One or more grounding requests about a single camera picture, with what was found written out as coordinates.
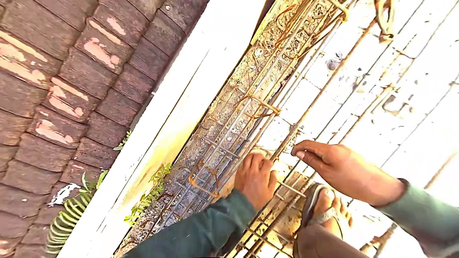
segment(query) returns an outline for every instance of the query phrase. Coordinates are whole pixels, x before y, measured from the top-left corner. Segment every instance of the fingernail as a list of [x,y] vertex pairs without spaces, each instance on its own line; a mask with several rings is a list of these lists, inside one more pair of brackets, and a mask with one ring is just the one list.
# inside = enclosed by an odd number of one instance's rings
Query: fingernail
[[335,198],[334,192],[333,192],[332,190],[330,190],[330,189],[327,189],[326,194],[327,194],[329,197]]
[[297,157],[300,158],[300,159],[303,159],[304,158],[304,152],[303,151],[297,152]]

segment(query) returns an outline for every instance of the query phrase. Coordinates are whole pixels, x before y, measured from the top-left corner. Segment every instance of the foot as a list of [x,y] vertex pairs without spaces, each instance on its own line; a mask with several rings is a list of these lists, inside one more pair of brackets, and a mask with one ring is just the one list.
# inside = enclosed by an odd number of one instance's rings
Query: foot
[[336,218],[330,218],[329,220],[325,221],[321,224],[325,229],[327,229],[330,233],[334,234],[335,236],[343,239],[341,232],[346,232],[349,228],[352,227],[352,216],[350,212],[347,211],[347,206],[342,202],[340,197],[337,197],[333,190],[329,188],[325,188],[320,191],[319,198],[317,199],[317,204],[314,207],[313,219],[320,216],[324,212],[326,212],[330,207],[334,207],[338,212],[339,216],[342,219],[346,220],[346,223],[342,223],[341,226],[347,227],[347,229],[340,230],[338,222]]

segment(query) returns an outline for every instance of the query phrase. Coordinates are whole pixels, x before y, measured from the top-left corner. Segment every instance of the flip-flop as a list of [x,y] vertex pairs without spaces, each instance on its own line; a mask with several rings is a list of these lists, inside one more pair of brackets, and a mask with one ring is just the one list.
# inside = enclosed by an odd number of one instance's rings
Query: flip-flop
[[[306,194],[306,202],[304,203],[300,227],[303,228],[303,227],[307,227],[313,224],[323,224],[325,221],[331,218],[335,218],[336,222],[338,223],[338,228],[340,229],[340,232],[341,232],[341,239],[344,240],[344,236],[346,235],[344,231],[346,227],[344,226],[343,223],[344,222],[347,223],[347,220],[341,214],[341,212],[337,211],[333,206],[330,207],[325,212],[323,212],[322,214],[319,214],[318,216],[316,215],[316,218],[312,218],[314,215],[314,208],[319,199],[319,193],[320,191],[326,190],[326,189],[331,189],[331,188],[326,185],[319,184],[319,183],[314,183],[312,186],[310,186]],[[294,253],[298,252],[298,246],[297,246],[296,241],[295,241],[293,250],[294,250],[293,251]]]

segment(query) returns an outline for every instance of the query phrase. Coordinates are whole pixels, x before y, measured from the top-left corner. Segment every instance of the green shirt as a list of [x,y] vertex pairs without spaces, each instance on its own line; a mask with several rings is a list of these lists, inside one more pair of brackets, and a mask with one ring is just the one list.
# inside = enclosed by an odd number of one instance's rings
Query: green shirt
[[[434,198],[405,180],[397,201],[378,207],[414,236],[428,256],[459,251],[459,209]],[[205,257],[230,251],[257,212],[238,190],[205,210],[181,220],[140,243],[125,258]]]

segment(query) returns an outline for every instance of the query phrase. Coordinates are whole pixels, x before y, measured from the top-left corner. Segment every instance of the hand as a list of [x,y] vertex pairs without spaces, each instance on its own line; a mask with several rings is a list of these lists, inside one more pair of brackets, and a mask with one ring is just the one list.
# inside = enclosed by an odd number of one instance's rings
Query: hand
[[257,211],[273,197],[277,183],[276,172],[270,172],[273,164],[260,153],[250,153],[237,169],[234,188],[241,191]]
[[405,184],[389,176],[344,145],[304,140],[293,147],[297,156],[339,192],[373,206],[387,205],[405,191]]

